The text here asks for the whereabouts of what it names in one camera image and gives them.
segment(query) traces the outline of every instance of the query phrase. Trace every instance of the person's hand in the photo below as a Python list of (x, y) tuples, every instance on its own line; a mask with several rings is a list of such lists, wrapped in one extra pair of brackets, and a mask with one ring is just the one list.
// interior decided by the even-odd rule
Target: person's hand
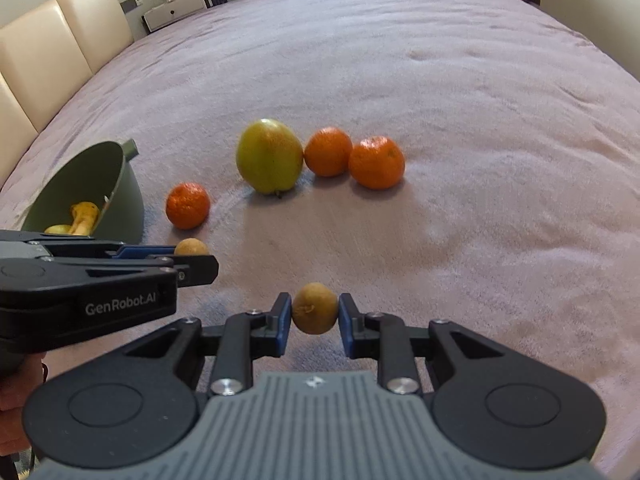
[(18, 371), (0, 380), (0, 456), (30, 447), (22, 429), (22, 407), (30, 393), (42, 384), (44, 354), (25, 357)]

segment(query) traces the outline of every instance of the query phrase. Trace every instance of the orange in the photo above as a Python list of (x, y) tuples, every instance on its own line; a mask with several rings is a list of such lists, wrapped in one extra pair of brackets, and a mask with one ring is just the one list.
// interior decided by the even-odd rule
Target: orange
[(211, 202), (207, 191), (194, 182), (183, 182), (166, 198), (166, 216), (178, 229), (193, 229), (209, 214)]
[(389, 189), (402, 180), (404, 155), (391, 139), (370, 137), (353, 147), (349, 172), (364, 187)]
[(344, 131), (332, 126), (322, 128), (306, 144), (305, 162), (317, 176), (337, 176), (347, 171), (352, 148)]

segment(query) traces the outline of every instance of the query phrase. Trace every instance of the headboard panel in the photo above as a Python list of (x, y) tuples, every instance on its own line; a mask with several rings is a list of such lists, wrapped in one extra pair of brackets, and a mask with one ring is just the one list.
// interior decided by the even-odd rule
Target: headboard panel
[(56, 0), (0, 30), (0, 72), (38, 133), (93, 75)]
[(49, 0), (0, 28), (0, 187), (66, 102), (131, 43), (118, 0)]
[(38, 136), (0, 73), (0, 186)]
[(118, 0), (56, 1), (94, 74), (133, 43)]

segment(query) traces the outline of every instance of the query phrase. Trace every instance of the metal screw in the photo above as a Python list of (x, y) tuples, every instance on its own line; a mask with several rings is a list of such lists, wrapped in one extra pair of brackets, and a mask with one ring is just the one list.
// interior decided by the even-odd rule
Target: metal screw
[(235, 379), (218, 379), (211, 385), (211, 391), (222, 396), (239, 394), (242, 390), (244, 390), (244, 386)]
[(417, 381), (409, 377), (398, 377), (391, 379), (386, 384), (386, 389), (398, 395), (414, 394), (420, 388)]

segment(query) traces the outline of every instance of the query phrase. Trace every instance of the bed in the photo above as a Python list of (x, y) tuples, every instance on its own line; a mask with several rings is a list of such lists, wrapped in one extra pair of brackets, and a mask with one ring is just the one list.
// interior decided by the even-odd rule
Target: bed
[[(404, 150), (404, 182), (369, 192), (305, 170), (282, 200), (240, 179), (251, 121), (304, 142), (336, 125)], [(83, 148), (132, 137), (144, 242), (176, 183), (214, 204), (194, 235), (220, 276), (179, 316), (217, 324), (320, 281), (367, 311), (444, 317), (588, 382), (607, 408), (594, 462), (614, 475), (640, 435), (640, 83), (582, 35), (517, 0), (239, 0), (137, 41), (96, 71), (0, 193), (0, 224)], [(52, 352), (55, 372), (166, 322)], [(370, 367), (337, 328), (293, 330), (264, 370)]]

